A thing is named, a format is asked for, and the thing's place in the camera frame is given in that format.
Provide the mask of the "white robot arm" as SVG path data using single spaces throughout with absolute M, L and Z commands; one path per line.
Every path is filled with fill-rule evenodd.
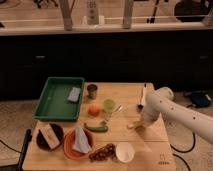
M 213 145 L 213 117 L 183 107 L 173 101 L 174 93 L 169 87 L 147 92 L 142 109 L 142 125 L 154 124 L 160 114 L 173 119 Z

